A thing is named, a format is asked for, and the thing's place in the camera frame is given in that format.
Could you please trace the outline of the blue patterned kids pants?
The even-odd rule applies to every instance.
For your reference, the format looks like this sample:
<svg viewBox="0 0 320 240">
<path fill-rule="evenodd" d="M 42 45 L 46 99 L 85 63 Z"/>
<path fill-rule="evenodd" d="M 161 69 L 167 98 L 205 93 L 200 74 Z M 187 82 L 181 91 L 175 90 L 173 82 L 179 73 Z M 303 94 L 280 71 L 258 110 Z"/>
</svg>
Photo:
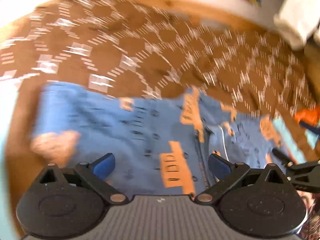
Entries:
<svg viewBox="0 0 320 240">
<path fill-rule="evenodd" d="M 44 87 L 31 140 L 60 167 L 112 153 L 105 181 L 128 197 L 197 195 L 216 182 L 211 154 L 264 168 L 280 165 L 276 147 L 289 155 L 269 116 L 239 113 L 196 88 L 173 99 L 108 99 L 64 82 Z"/>
</svg>

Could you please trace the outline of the orange blue striped bedsheet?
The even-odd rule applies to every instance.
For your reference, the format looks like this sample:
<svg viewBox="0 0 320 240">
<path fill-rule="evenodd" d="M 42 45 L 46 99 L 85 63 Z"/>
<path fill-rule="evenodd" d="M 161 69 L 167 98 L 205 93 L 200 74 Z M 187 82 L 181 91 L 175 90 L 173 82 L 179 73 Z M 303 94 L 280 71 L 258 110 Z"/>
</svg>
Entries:
<svg viewBox="0 0 320 240">
<path fill-rule="evenodd" d="M 300 124 L 295 117 L 276 112 L 272 124 L 293 161 L 302 164 L 319 159 L 319 134 Z"/>
</svg>

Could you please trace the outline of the brown PF patterned blanket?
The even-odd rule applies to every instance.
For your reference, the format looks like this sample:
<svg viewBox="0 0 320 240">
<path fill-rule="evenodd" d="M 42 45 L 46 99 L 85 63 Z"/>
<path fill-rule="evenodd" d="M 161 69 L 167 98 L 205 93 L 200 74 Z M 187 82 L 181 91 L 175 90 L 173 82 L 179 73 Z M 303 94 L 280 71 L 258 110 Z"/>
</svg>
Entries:
<svg viewBox="0 0 320 240">
<path fill-rule="evenodd" d="M 22 238 L 319 239 L 310 65 L 131 0 L 38 5 L 1 30 Z"/>
</svg>

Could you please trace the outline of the white hanging garment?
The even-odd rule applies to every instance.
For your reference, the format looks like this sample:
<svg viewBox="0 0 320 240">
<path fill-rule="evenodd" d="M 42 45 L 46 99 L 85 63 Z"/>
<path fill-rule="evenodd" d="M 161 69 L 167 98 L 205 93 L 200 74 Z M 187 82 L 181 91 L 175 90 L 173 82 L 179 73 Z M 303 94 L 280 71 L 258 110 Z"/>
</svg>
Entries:
<svg viewBox="0 0 320 240">
<path fill-rule="evenodd" d="M 301 50 L 319 25 L 319 0 L 284 0 L 274 26 L 292 50 Z"/>
</svg>

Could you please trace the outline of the wooden bed frame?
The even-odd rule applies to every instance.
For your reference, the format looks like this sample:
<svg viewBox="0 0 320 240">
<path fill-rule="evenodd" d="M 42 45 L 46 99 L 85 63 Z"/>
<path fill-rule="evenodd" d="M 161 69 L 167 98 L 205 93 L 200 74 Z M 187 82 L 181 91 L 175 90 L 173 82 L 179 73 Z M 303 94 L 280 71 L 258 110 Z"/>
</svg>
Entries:
<svg viewBox="0 0 320 240">
<path fill-rule="evenodd" d="M 1 29 L 1 96 L 65 82 L 108 99 L 196 88 L 255 115 L 319 109 L 310 60 L 278 34 L 189 0 L 53 0 Z"/>
</svg>

